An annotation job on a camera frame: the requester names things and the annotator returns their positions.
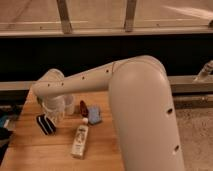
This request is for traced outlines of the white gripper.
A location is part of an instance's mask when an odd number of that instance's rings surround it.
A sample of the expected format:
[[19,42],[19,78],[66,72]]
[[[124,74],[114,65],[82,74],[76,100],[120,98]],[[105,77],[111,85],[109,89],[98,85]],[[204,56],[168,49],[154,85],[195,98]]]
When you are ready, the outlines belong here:
[[65,101],[62,96],[46,98],[42,102],[45,115],[54,123],[58,124],[65,113]]

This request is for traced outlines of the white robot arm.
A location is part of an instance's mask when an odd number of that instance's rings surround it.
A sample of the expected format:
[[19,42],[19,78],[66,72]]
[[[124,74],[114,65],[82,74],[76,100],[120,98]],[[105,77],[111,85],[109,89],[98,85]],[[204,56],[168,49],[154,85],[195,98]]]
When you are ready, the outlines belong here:
[[145,55],[69,77],[58,69],[32,86],[47,110],[64,94],[108,92],[125,171],[185,171],[170,83],[163,64]]

